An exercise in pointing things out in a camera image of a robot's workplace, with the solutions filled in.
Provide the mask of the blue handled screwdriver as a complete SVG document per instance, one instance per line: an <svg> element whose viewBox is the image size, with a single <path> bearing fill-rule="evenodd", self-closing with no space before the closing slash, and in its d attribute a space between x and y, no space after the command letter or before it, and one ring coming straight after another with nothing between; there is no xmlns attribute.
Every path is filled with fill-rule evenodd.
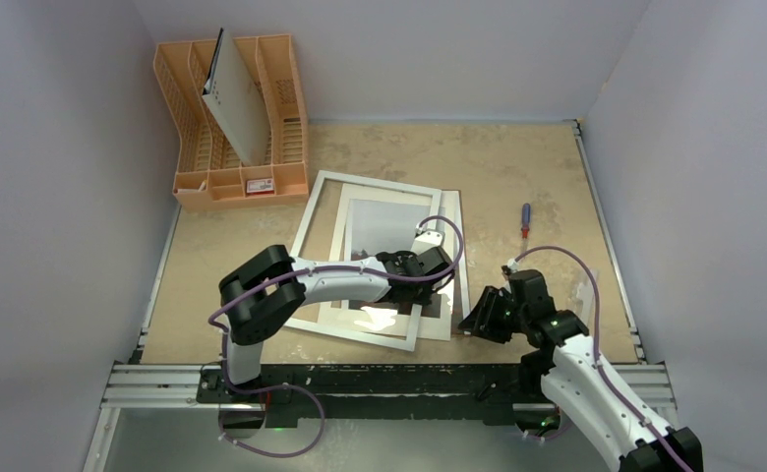
<svg viewBox="0 0 767 472"><path fill-rule="evenodd" d="M529 203L525 203L522 206L522 210L521 210L521 225L520 225L522 252L526 252L528 250L530 223L531 223L531 205Z"/></svg>

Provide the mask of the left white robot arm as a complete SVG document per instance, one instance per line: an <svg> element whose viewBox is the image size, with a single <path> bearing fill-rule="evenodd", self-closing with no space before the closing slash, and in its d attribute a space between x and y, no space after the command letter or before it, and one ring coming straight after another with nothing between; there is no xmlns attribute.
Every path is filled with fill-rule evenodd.
<svg viewBox="0 0 767 472"><path fill-rule="evenodd" d="M222 332L222 390L237 402L257 395L263 344L299 308L342 300L424 306L457 262L439 246L336 264L267 247L218 285L221 307L207 322Z"/></svg>

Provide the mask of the white picture frame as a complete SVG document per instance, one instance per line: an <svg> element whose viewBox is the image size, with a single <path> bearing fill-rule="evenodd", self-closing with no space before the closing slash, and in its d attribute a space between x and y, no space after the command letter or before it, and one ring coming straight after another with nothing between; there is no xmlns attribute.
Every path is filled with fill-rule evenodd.
<svg viewBox="0 0 767 472"><path fill-rule="evenodd" d="M412 184L405 184L393 181L386 181L382 179L374 179L369 177L362 177L344 173L337 173L333 171L321 170L315 180L313 190L303 212L302 220L299 225L296 237L293 241L292 247L289 250L289 254L292 257L297 257L302 250L304 243L309 232L310 222L315 213L316 206L319 202L320 195L323 186L327 180L340 182L343 184L353 184L363 187L370 187L374 189L383 189L395 192L401 192L405 194L413 194L422 197L428 197L430 201L430 215L436 215L438 213L442 190L417 186ZM371 334L360 331L352 331L349 329L338 328L314 322L308 322L304 320L298 320L290 318L285 327L298 329L310 333L323 334L331 337L342 338L346 340L356 341L360 343L372 344L380 347L397 349L402 351L412 352L415 349L416 340L418 339L418 329L420 324L420 311L417 305L411 311L409 317L409 323L407 326L407 332L404 339L395 339L392 337L381 336L377 334Z"/></svg>

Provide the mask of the matted photo print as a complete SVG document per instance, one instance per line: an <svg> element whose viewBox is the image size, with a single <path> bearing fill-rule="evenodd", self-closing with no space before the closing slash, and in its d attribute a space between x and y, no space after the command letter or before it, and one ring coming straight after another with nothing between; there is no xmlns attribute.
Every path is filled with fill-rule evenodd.
<svg viewBox="0 0 767 472"><path fill-rule="evenodd" d="M431 214L430 196L342 184L328 258L355 261L380 252L409 250L415 226ZM417 336L448 341L455 301L449 284L421 308ZM404 337L413 307L409 304L358 301L320 305L318 323L376 335Z"/></svg>

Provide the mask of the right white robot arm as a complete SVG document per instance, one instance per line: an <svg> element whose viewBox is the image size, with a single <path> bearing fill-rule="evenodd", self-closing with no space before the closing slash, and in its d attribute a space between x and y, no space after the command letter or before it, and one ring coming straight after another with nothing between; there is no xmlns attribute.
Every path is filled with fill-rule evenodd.
<svg viewBox="0 0 767 472"><path fill-rule="evenodd" d="M526 397L551 400L613 471L703 470L695 433L675 428L637 395L596 351L588 326L556 308L541 272L511 272L506 281L502 288L485 287L458 327L496 343L526 336L534 348L519 366Z"/></svg>

